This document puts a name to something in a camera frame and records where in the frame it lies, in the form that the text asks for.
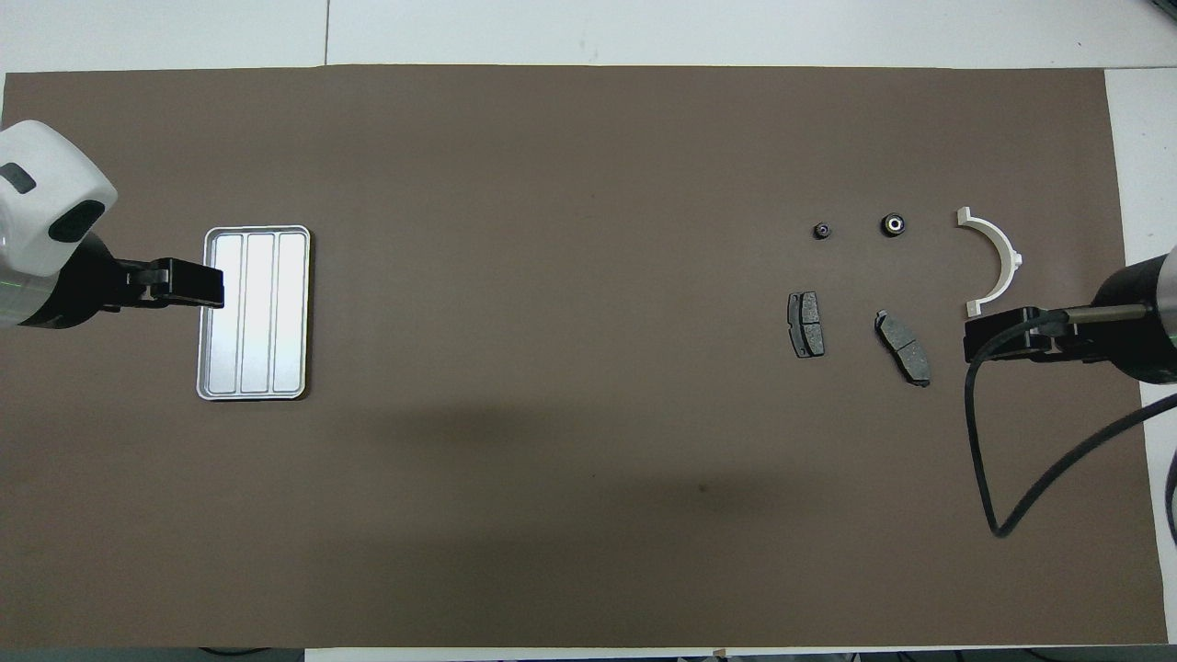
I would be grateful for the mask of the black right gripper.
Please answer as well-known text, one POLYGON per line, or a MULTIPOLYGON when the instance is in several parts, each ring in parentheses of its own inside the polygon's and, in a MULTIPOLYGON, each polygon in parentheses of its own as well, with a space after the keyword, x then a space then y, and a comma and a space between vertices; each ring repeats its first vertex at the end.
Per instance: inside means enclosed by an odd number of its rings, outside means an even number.
MULTIPOLYGON (((1093 294, 1091 306, 1145 304, 1151 310, 1156 309, 1161 269, 1161 260, 1144 260, 1118 269, 1093 294)), ((1053 335, 1065 325, 1068 313, 1046 307, 1013 307, 1003 313, 980 315, 966 320, 964 326, 964 360, 1050 363, 1062 360, 1068 353, 1089 363, 1110 360, 1133 380, 1163 382, 1163 323, 1159 315, 1076 325, 1072 339, 1060 339, 1058 344, 1053 338, 1042 336, 1053 335), (995 344, 1009 327, 1031 322, 1033 326, 1023 327, 1018 335, 995 344)))

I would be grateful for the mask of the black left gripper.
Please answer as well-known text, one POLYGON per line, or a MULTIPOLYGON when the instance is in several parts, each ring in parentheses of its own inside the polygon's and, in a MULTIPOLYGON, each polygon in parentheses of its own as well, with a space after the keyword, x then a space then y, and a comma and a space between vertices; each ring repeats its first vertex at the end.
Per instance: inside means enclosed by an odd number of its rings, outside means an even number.
POLYGON ((117 260, 101 238, 89 232, 60 269, 44 305, 18 325, 64 330, 122 307, 224 307, 222 287, 177 290, 171 285, 222 285, 222 272, 179 258, 117 260), (125 273, 137 285, 120 292, 125 273))

